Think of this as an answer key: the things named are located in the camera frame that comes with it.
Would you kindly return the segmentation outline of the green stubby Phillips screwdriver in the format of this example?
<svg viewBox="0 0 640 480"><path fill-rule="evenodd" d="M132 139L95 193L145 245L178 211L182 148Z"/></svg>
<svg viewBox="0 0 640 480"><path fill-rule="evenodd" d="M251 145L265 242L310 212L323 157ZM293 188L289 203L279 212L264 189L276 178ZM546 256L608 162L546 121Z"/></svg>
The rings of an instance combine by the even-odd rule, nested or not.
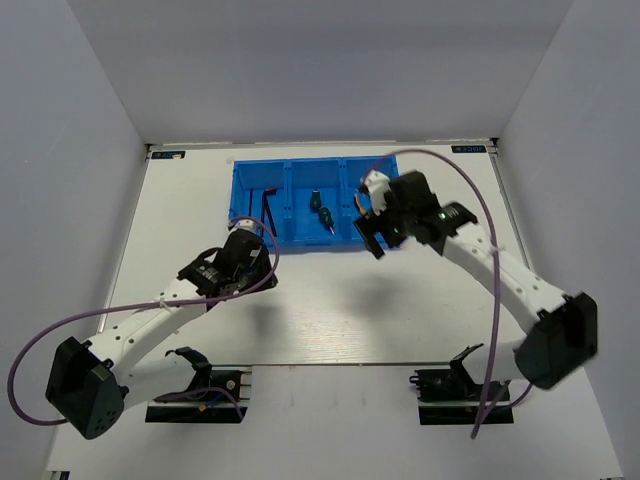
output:
<svg viewBox="0 0 640 480"><path fill-rule="evenodd" d="M335 234L334 220L331 211L326 206L321 206L318 210L318 218L321 225L328 230L332 235Z"/></svg>

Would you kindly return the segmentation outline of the green stubby flathead screwdriver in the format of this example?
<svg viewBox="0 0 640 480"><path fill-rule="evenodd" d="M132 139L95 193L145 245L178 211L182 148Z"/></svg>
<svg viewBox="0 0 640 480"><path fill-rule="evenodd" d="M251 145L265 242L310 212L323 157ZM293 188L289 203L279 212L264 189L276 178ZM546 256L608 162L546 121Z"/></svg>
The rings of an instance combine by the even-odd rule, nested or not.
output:
<svg viewBox="0 0 640 480"><path fill-rule="evenodd" d="M312 211L317 212L322 207L321 193L318 189L314 189L311 192L310 208Z"/></svg>

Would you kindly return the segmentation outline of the yellow black pliers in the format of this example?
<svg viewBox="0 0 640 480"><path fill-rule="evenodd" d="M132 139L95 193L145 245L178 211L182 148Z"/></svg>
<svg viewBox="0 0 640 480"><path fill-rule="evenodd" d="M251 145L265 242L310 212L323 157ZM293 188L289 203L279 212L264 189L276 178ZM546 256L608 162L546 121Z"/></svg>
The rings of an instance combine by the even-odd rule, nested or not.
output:
<svg viewBox="0 0 640 480"><path fill-rule="evenodd" d="M353 201L358 213L361 216L364 216L367 212L367 209L365 208L365 204L363 203L363 194L359 190L356 190L354 192Z"/></svg>

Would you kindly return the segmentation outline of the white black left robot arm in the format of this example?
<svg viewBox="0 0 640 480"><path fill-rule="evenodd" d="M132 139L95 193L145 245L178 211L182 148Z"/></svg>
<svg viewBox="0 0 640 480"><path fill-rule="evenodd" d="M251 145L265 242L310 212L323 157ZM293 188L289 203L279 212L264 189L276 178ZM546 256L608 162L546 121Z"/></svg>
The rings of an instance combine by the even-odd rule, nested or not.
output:
<svg viewBox="0 0 640 480"><path fill-rule="evenodd" d="M277 261L269 256L256 220L231 226L223 246L200 253L149 306L81 342L56 349L46 399L87 440L106 433L124 411L146 401L227 396L211 380L207 358L190 347L143 359L169 336L222 302L276 286Z"/></svg>

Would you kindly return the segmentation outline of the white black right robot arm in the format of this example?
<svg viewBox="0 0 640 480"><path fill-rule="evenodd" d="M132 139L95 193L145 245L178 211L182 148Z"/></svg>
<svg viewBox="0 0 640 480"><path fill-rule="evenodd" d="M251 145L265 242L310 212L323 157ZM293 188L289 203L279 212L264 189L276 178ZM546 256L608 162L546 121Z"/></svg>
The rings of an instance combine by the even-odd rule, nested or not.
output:
<svg viewBox="0 0 640 480"><path fill-rule="evenodd" d="M585 293L566 294L499 251L467 208L439 203L422 173L389 178L372 170L359 190L371 208L354 225L375 258L383 256L385 247L415 238L470 274L524 333L521 340L474 345L454 357L451 384L459 396L477 397L488 385L487 375L549 390L596 355L595 301Z"/></svg>

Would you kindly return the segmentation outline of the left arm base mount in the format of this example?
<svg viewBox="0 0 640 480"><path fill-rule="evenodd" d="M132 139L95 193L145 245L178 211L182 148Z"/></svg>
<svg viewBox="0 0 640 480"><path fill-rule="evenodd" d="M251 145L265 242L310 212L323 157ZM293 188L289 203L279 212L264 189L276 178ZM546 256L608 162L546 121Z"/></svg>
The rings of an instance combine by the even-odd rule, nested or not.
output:
<svg viewBox="0 0 640 480"><path fill-rule="evenodd" d="M169 350L166 359L187 368L189 383L151 401L145 422L151 424L240 424L249 407L250 367L216 367L190 347Z"/></svg>

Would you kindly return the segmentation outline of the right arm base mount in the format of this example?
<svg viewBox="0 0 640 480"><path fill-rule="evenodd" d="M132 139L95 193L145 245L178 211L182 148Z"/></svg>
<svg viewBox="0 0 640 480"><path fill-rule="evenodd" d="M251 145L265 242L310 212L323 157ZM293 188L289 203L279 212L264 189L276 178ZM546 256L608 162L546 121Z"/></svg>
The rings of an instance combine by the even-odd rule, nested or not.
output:
<svg viewBox="0 0 640 480"><path fill-rule="evenodd" d="M496 401L497 404L485 415L486 424L514 422L508 406L508 385L520 377L514 348L513 342L501 342L496 348L486 403ZM447 364L414 371L409 382L417 393L422 426L462 426L475 422L488 355L489 347L480 343L466 347Z"/></svg>

